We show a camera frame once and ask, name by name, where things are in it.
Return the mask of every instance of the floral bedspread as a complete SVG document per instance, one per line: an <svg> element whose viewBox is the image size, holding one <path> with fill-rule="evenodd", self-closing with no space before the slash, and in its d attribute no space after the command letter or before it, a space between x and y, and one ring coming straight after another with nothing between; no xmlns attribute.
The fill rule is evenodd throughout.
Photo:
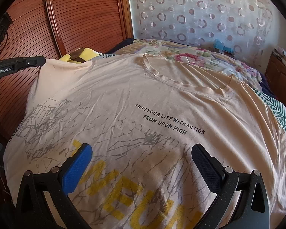
<svg viewBox="0 0 286 229"><path fill-rule="evenodd" d="M184 62L198 65L214 71L222 71L227 75L234 74L252 88L262 91L259 82L262 78L259 72L245 63L230 58L221 53L210 52L197 47L181 45L165 40L134 40L133 44L123 47L115 54L125 53L148 53L151 55L162 55L171 61Z"/></svg>

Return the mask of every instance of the wooden door frame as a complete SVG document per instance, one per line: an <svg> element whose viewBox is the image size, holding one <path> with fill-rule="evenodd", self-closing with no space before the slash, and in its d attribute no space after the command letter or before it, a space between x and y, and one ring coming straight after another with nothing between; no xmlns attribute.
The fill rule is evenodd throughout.
<svg viewBox="0 0 286 229"><path fill-rule="evenodd" d="M118 0L120 21L122 26L123 38L133 38L133 28L130 13L129 0Z"/></svg>
<svg viewBox="0 0 286 229"><path fill-rule="evenodd" d="M54 7L53 7L53 0L44 0L44 6L47 12L47 18L49 22L49 26L51 28L52 36L57 47L58 53L60 57L67 54L62 37L59 32L57 20L55 17Z"/></svg>

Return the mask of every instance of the screw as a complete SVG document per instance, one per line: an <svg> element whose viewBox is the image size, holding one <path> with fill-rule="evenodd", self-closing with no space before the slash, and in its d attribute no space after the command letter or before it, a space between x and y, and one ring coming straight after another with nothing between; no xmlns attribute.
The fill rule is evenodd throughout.
<svg viewBox="0 0 286 229"><path fill-rule="evenodd" d="M226 172L228 173L232 173L233 172L233 169L231 167L226 167L224 168L226 170Z"/></svg>
<svg viewBox="0 0 286 229"><path fill-rule="evenodd" d="M259 172L257 169L255 169L255 170L253 171L253 173L254 173L256 176L260 176L260 172Z"/></svg>
<svg viewBox="0 0 286 229"><path fill-rule="evenodd" d="M52 173L57 173L59 171L59 167L55 166L51 169Z"/></svg>
<svg viewBox="0 0 286 229"><path fill-rule="evenodd" d="M27 170L27 171L24 173L24 175L25 175L26 177L28 177L30 174L31 174L31 171L30 171L30 170Z"/></svg>

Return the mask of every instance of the cream t-shirt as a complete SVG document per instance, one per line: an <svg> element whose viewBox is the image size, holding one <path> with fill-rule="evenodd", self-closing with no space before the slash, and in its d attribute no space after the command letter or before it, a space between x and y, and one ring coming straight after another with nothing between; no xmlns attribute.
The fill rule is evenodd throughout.
<svg viewBox="0 0 286 229"><path fill-rule="evenodd" d="M48 172L82 143L93 158L69 197L92 228L193 228L216 196L191 158L197 143L261 172L272 228L286 214L286 133L233 75L150 55L47 60L4 154L13 201L26 170Z"/></svg>

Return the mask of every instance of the yellow printed letters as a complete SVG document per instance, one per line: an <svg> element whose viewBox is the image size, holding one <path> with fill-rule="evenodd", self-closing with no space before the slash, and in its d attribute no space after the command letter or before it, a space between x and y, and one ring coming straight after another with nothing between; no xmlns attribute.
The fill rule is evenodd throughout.
<svg viewBox="0 0 286 229"><path fill-rule="evenodd" d="M109 182L115 179L119 172L117 170L112 170L109 172L103 179L100 179L100 175L102 174L105 168L105 161L101 160L98 161L95 165L93 165L87 173L85 173L79 181L79 184L86 182L91 175L94 174L92 184L90 185L89 189L87 190L88 195L95 195L99 192L100 189L105 187Z"/></svg>
<svg viewBox="0 0 286 229"><path fill-rule="evenodd" d="M71 156L74 156L74 154L77 152L77 150L80 148L80 146L82 145L81 142L79 142L78 140L74 139L72 142L72 145L76 148L71 152Z"/></svg>
<svg viewBox="0 0 286 229"><path fill-rule="evenodd" d="M158 228L158 226L161 224L161 222L164 220L164 218L169 213L170 209L172 208L174 204L174 202L171 200L167 200L167 203L162 208L162 211L158 212L158 214L156 215L156 218L149 225L145 226L139 223L139 219L142 213L147 208L147 206L150 204L153 196L154 196L153 191L147 191L146 196L142 199L140 204L134 210L130 218L130 225L133 229L156 229Z"/></svg>
<svg viewBox="0 0 286 229"><path fill-rule="evenodd" d="M124 214L121 213L119 210L115 209L112 206L112 203L115 200L118 200L119 202L126 205L127 207L130 207L130 205L133 203L133 200L131 198L122 194L123 188L131 190L134 194L139 194L142 191L142 186L137 185L136 183L130 181L126 177L121 177L121 179L114 186L111 193L107 196L104 202L104 206L103 206L103 208L107 212L111 213L111 215L114 216L118 220L123 219Z"/></svg>
<svg viewBox="0 0 286 229"><path fill-rule="evenodd" d="M176 229L182 229L183 228L183 211L184 211L184 206L179 204L174 212L174 215L168 222L165 229L172 229L176 221L177 221Z"/></svg>
<svg viewBox="0 0 286 229"><path fill-rule="evenodd" d="M193 229L194 226L199 222L200 218L202 217L201 212L196 212L191 219L191 222L185 227L185 229Z"/></svg>

